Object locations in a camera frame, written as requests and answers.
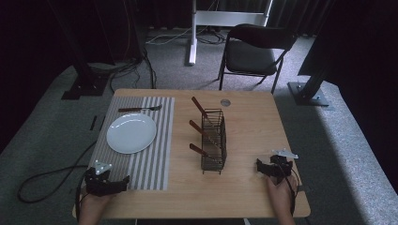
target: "chair backrest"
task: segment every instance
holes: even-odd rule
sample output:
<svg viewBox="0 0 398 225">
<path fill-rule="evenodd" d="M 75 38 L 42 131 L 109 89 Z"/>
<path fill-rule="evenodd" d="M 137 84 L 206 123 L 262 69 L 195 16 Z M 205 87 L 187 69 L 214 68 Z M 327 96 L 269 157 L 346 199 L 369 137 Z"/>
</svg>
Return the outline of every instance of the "chair backrest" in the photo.
<svg viewBox="0 0 398 225">
<path fill-rule="evenodd" d="M 239 24 L 231 29 L 227 36 L 240 39 L 250 45 L 263 49 L 290 50 L 296 42 L 297 35 L 285 28 L 273 28 L 253 24 Z"/>
</svg>

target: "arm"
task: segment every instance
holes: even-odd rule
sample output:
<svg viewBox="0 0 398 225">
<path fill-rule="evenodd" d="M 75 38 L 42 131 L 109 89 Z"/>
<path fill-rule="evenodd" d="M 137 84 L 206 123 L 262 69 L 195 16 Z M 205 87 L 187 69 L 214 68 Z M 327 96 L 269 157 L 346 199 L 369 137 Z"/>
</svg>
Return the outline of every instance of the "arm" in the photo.
<svg viewBox="0 0 398 225">
<path fill-rule="evenodd" d="M 290 213 L 292 194 L 290 192 L 290 188 L 286 180 L 283 180 L 280 184 L 275 185 L 274 182 L 271 180 L 271 178 L 269 178 L 268 176 L 265 177 L 266 177 L 267 190 L 271 201 L 271 205 L 277 219 L 279 220 L 279 223 L 281 225 L 296 224 L 295 220 L 293 219 L 293 216 Z M 288 176 L 287 179 L 292 188 L 296 189 L 297 188 L 296 179 L 293 176 Z"/>
<path fill-rule="evenodd" d="M 96 225 L 100 222 L 102 213 L 108 202 L 115 195 L 98 197 L 88 194 L 82 199 L 79 225 Z"/>
</svg>

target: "chair seat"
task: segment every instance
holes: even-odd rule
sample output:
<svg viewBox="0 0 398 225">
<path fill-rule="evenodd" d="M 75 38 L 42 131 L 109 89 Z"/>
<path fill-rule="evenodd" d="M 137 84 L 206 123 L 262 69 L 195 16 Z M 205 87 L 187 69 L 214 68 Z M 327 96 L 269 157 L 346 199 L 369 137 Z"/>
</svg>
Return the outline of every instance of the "chair seat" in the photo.
<svg viewBox="0 0 398 225">
<path fill-rule="evenodd" d="M 232 72 L 250 71 L 255 74 L 272 75 L 277 70 L 275 65 L 270 67 L 275 62 L 273 50 L 256 48 L 238 40 L 228 43 L 225 60 L 227 69 Z"/>
</svg>

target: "black wire basket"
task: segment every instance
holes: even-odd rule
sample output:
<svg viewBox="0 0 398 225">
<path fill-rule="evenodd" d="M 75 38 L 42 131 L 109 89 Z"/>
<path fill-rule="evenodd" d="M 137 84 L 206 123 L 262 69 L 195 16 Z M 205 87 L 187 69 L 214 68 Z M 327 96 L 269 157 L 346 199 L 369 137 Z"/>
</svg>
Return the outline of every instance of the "black wire basket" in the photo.
<svg viewBox="0 0 398 225">
<path fill-rule="evenodd" d="M 202 130 L 208 135 L 202 135 L 202 149 L 208 157 L 201 157 L 201 167 L 205 171 L 222 173 L 226 161 L 225 120 L 222 110 L 205 109 L 207 118 L 202 115 Z"/>
</svg>

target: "cutlery handle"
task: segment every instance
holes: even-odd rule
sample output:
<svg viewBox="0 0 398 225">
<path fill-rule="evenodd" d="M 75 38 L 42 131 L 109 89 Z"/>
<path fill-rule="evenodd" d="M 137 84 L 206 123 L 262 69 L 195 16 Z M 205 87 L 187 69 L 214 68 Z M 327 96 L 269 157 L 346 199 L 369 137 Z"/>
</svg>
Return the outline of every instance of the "cutlery handle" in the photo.
<svg viewBox="0 0 398 225">
<path fill-rule="evenodd" d="M 196 97 L 192 97 L 192 101 L 193 103 L 196 105 L 196 107 L 199 109 L 200 113 L 202 113 L 202 115 L 207 118 L 207 113 L 205 112 L 205 110 L 202 108 L 202 106 L 199 104 L 199 101 L 196 100 Z"/>
<path fill-rule="evenodd" d="M 210 121 L 208 118 L 208 115 L 206 111 L 202 108 L 202 106 L 199 104 L 199 101 L 196 100 L 196 97 L 192 97 L 193 103 L 196 105 L 196 107 L 199 109 L 199 111 L 202 113 L 202 115 L 205 117 L 205 119 L 208 121 L 208 123 L 214 128 L 214 130 L 217 132 L 217 128 L 214 126 L 214 124 Z"/>
<path fill-rule="evenodd" d="M 134 112 L 134 111 L 141 111 L 143 108 L 122 108 L 122 109 L 118 109 L 117 111 L 120 113 L 124 113 L 124 112 Z"/>
<path fill-rule="evenodd" d="M 207 133 L 202 130 L 195 122 L 193 122 L 192 120 L 190 120 L 190 125 L 195 128 L 199 133 L 201 133 L 203 136 L 208 137 Z"/>
<path fill-rule="evenodd" d="M 190 149 L 192 149 L 193 151 L 199 153 L 200 155 L 208 158 L 208 153 L 205 152 L 204 150 L 202 150 L 201 148 L 199 148 L 198 146 L 194 145 L 193 143 L 190 143 Z"/>
</svg>

